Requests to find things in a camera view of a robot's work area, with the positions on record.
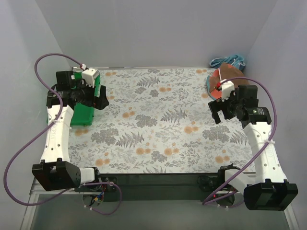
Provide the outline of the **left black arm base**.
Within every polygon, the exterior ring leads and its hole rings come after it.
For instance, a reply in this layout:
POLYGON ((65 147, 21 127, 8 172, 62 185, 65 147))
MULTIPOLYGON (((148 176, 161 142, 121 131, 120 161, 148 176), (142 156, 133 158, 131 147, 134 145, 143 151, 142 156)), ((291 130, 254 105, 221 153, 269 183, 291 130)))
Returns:
MULTIPOLYGON (((117 184, 117 178, 114 176, 101 176, 97 181, 94 181, 93 183, 98 182, 117 184)), ((108 184, 85 185, 74 189, 75 192, 115 192, 116 190, 116 187, 108 184)))

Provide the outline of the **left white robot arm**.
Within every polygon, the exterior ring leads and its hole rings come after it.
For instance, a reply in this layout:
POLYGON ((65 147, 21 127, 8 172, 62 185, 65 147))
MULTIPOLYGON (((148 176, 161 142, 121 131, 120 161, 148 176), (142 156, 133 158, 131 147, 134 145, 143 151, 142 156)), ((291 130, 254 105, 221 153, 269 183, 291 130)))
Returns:
POLYGON ((106 87, 99 84, 100 73, 89 68, 77 78, 73 71, 56 72, 57 83, 47 93, 48 124, 45 148, 32 173, 46 191, 77 188, 98 182, 96 167, 79 168, 70 162, 69 133, 74 108, 82 104, 103 110, 109 105, 106 87))

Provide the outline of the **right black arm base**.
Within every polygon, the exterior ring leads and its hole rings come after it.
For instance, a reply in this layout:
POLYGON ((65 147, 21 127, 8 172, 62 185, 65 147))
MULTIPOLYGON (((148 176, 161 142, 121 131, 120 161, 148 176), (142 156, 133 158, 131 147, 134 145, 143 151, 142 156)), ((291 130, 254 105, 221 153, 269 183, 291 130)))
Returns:
POLYGON ((213 192, 224 183, 224 178, 218 175, 200 175, 197 184, 203 192, 213 192))

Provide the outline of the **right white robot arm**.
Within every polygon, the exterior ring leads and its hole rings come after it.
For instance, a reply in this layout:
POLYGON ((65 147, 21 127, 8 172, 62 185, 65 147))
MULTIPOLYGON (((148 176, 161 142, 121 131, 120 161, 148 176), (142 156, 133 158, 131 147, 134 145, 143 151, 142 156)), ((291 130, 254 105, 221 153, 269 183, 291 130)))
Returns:
POLYGON ((212 117, 220 123, 218 112, 222 111, 226 120, 236 117, 241 122, 256 169, 256 177, 252 179, 243 173, 245 167, 222 167, 219 172, 224 182, 218 189, 228 184, 234 187, 243 195, 249 210, 284 211, 297 196, 298 188, 288 181, 280 166, 272 140, 276 128, 272 126, 269 110, 258 105, 257 86, 235 87, 232 82, 220 82, 217 89, 222 96, 209 103, 212 117))

